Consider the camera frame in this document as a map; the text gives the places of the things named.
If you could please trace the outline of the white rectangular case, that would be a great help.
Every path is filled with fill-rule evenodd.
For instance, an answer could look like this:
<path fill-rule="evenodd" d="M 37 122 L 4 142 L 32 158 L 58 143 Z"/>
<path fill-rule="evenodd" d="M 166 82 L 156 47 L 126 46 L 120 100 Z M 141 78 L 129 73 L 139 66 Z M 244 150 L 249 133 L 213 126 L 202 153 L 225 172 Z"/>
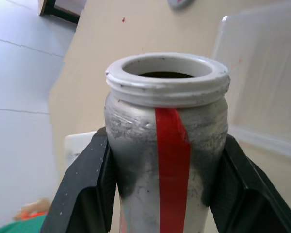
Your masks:
<path fill-rule="evenodd" d="M 64 173 L 90 143 L 96 131 L 71 134 L 64 139 Z"/>

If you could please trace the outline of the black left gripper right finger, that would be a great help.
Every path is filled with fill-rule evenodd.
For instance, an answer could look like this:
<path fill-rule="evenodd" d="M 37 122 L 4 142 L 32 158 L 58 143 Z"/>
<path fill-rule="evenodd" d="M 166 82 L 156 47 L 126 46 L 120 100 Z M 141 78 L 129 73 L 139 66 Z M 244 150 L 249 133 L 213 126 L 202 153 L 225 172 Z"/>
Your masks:
<path fill-rule="evenodd" d="M 226 138 L 210 209 L 218 233 L 291 233 L 291 209 L 231 135 Z"/>

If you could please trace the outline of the clear plastic box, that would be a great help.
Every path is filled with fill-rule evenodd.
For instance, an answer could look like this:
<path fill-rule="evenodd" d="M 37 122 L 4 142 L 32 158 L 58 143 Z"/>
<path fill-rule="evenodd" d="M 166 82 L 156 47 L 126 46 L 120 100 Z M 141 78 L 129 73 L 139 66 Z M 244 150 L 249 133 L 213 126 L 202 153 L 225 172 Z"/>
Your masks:
<path fill-rule="evenodd" d="M 291 13 L 223 17 L 213 57 L 229 69 L 229 133 L 291 158 Z"/>

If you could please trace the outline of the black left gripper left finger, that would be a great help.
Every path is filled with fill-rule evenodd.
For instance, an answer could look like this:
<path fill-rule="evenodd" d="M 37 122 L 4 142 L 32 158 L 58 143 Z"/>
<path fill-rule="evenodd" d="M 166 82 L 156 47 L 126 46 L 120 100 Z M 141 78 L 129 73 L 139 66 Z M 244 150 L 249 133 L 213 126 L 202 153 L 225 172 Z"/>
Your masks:
<path fill-rule="evenodd" d="M 100 128 L 65 172 L 40 233 L 108 233 L 115 192 L 115 162 Z"/>

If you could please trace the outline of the grey round object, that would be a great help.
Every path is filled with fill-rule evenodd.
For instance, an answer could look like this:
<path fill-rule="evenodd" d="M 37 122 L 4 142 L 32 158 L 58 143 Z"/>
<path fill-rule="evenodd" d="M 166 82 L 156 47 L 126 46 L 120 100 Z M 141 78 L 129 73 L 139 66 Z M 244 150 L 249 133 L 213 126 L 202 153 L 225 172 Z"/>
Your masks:
<path fill-rule="evenodd" d="M 173 10 L 180 10 L 190 5 L 194 0 L 167 0 Z"/>

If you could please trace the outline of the dark furniture leg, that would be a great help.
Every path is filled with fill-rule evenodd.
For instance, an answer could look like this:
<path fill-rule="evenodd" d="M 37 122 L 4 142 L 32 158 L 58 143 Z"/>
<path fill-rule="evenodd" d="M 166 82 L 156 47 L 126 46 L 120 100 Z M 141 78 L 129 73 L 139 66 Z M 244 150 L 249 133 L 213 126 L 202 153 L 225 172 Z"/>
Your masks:
<path fill-rule="evenodd" d="M 56 16 L 68 22 L 78 24 L 87 0 L 37 0 L 39 15 Z"/>

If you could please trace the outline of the silver red can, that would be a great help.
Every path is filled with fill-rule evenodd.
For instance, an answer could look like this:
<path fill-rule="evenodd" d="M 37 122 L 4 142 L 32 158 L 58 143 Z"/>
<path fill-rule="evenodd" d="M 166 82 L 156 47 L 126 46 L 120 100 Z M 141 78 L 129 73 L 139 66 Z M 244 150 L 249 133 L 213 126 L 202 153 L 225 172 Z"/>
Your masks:
<path fill-rule="evenodd" d="M 203 233 L 228 131 L 227 67 L 148 53 L 115 61 L 105 75 L 120 233 Z"/>

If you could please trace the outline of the teal dinosaur backpack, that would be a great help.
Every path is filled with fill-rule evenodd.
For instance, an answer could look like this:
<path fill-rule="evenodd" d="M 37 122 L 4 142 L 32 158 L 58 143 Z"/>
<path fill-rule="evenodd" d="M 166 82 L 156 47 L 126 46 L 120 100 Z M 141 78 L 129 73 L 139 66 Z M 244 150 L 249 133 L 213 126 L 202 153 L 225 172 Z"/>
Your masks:
<path fill-rule="evenodd" d="M 32 215 L 23 215 L 15 221 L 0 228 L 0 233 L 40 233 L 47 212 L 38 212 Z"/>

